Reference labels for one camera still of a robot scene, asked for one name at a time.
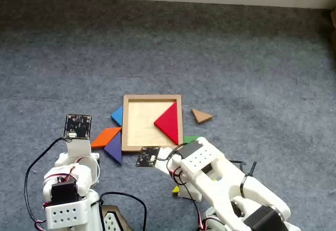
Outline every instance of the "green tangram piece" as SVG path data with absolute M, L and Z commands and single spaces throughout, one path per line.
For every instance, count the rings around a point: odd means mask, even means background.
M 196 140 L 199 137 L 200 137 L 199 135 L 186 135 L 183 137 L 183 142 L 190 143 L 191 141 Z

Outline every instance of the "gray carpet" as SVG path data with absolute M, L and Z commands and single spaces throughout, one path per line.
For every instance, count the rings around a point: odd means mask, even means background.
M 302 230 L 334 230 L 336 71 L 327 11 L 116 0 L 0 0 L 1 230 L 33 230 L 24 198 L 30 162 L 63 134 L 66 113 L 93 115 L 91 138 L 115 124 L 124 94 L 179 93 L 185 135 L 207 137 L 291 208 Z M 190 109 L 215 115 L 197 125 Z M 36 216 L 43 175 L 29 177 Z M 148 206 L 147 230 L 196 230 L 192 202 L 173 181 L 116 165 L 103 151 L 99 193 L 123 191 Z M 143 209 L 110 197 L 134 230 Z M 200 208 L 206 210 L 202 202 Z

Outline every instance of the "wooden puzzle frame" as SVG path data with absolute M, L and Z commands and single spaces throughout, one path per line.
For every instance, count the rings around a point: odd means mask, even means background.
M 177 103 L 178 142 L 181 144 L 183 143 L 181 95 L 124 95 L 121 150 L 140 152 L 143 146 L 174 146 L 175 144 L 154 125 L 154 121 L 174 102 Z

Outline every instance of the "red triangle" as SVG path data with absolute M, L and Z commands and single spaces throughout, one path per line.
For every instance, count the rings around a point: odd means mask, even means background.
M 177 123 L 177 102 L 174 102 L 157 120 L 154 122 L 163 133 L 166 134 L 175 144 L 179 144 L 179 127 Z

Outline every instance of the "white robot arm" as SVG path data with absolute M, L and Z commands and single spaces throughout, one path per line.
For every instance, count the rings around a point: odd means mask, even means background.
M 169 151 L 163 149 L 159 157 L 164 152 Z M 163 170 L 163 163 L 167 161 L 158 159 L 156 167 Z M 201 200 L 203 196 L 213 205 L 205 217 L 215 214 L 227 231 L 300 231 L 286 222 L 290 209 L 285 202 L 257 179 L 243 173 L 203 137 L 178 149 L 166 165 L 173 175 L 178 171 L 193 199 Z M 180 186 L 179 196 L 190 198 L 186 188 Z M 240 214 L 235 213 L 233 204 Z M 216 227 L 223 230 L 220 223 L 211 219 L 207 222 L 213 230 Z
M 91 186 L 99 179 L 99 154 L 91 153 L 91 116 L 68 114 L 65 138 L 68 153 L 44 176 L 43 196 L 48 230 L 102 231 L 99 195 Z

